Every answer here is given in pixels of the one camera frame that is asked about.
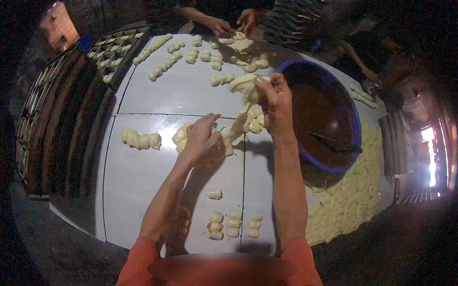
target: brown liquid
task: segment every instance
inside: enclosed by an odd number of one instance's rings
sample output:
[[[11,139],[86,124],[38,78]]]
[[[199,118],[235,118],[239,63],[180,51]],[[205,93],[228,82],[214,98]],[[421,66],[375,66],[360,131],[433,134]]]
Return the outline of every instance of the brown liquid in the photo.
[[[348,98],[326,94],[307,85],[291,87],[293,93],[293,125],[299,148],[306,150],[317,161],[331,168],[343,168],[351,161],[351,152],[338,153],[326,143],[308,133],[317,133],[336,141],[350,144],[352,137],[351,102]],[[334,149],[344,147],[327,141]]]

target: hand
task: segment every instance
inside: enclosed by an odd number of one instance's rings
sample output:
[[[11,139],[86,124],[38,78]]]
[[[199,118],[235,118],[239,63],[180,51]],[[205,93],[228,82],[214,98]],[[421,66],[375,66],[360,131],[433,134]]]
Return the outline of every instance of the hand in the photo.
[[[193,125],[188,126],[187,141],[184,150],[180,153],[179,159],[184,158],[195,167],[201,158],[205,157],[213,147],[218,145],[221,139],[221,132],[213,131],[213,125],[221,117],[220,114],[209,113],[200,118]]]
[[[243,10],[242,15],[237,20],[237,25],[240,26],[237,31],[248,35],[252,28],[256,26],[256,15],[257,12],[254,9]]]
[[[223,19],[218,19],[215,17],[207,17],[203,24],[209,27],[216,37],[218,38],[230,38],[232,29],[230,24]]]
[[[258,77],[256,85],[264,96],[260,104],[265,107],[267,101],[267,114],[264,113],[264,123],[267,131],[275,137],[293,132],[293,95],[282,74],[270,75],[271,82]]]

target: forearm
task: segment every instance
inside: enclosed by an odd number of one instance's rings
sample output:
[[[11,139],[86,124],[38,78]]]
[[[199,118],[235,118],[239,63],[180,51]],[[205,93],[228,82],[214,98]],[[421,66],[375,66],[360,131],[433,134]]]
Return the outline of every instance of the forearm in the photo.
[[[207,22],[209,16],[198,11],[193,7],[177,7],[177,11],[186,19],[193,22],[204,24]]]
[[[273,136],[273,144],[273,209],[283,251],[288,241],[305,236],[308,208],[300,172],[299,149],[292,128],[282,135]]]
[[[175,207],[191,171],[190,166],[189,161],[179,157],[145,212],[140,237],[156,243],[163,242],[172,224],[170,220],[174,219]]]

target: person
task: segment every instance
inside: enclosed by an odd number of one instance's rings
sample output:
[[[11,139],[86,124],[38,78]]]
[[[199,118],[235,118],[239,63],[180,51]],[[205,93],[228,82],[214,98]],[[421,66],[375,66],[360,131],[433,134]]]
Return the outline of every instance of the person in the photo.
[[[249,35],[256,26],[256,19],[273,7],[273,1],[196,1],[192,7],[190,1],[182,1],[177,8],[186,19],[194,22],[191,33],[211,34],[218,38],[229,38],[233,28]]]
[[[260,104],[267,106],[265,125],[273,140],[273,209],[281,258],[298,267],[297,273],[288,278],[289,285],[322,285],[312,250],[305,239],[308,209],[300,172],[299,149],[293,131],[292,93],[282,74],[272,74],[270,78],[272,84],[261,78],[257,78],[256,84],[265,95]],[[188,127],[186,146],[145,213],[140,235],[131,248],[117,285],[158,283],[147,267],[160,258],[159,250],[171,230],[168,215],[173,213],[189,172],[221,138],[219,132],[210,135],[219,117],[220,114],[211,113]]]

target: blue bowl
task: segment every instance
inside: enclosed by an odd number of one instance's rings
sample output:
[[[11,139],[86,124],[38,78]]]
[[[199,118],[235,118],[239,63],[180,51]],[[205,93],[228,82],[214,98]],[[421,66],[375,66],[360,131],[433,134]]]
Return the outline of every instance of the blue bowl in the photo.
[[[287,61],[277,69],[277,72],[284,75],[290,87],[294,87],[298,84],[307,84],[313,89],[319,91],[321,94],[325,94],[328,97],[337,96],[339,104],[337,104],[336,110],[337,112],[343,111],[342,116],[346,116],[347,122],[349,120],[351,125],[351,143],[361,147],[361,124],[358,111],[356,110],[356,106],[354,105],[354,102],[351,96],[348,94],[346,88],[331,72],[322,66],[305,59]],[[327,134],[323,134],[322,130],[306,130],[305,132],[307,131],[316,132],[323,136],[329,136]],[[337,141],[348,142],[342,140],[342,138],[335,138],[332,136],[329,137]],[[336,160],[318,160],[315,158],[315,156],[312,155],[314,152],[316,154],[316,150],[306,150],[306,147],[302,147],[300,142],[298,142],[298,145],[300,146],[299,156],[301,159],[306,159],[318,167],[320,170],[330,173],[344,173],[351,168],[359,155],[358,153],[354,152],[331,153],[329,150],[330,154],[335,157]]]

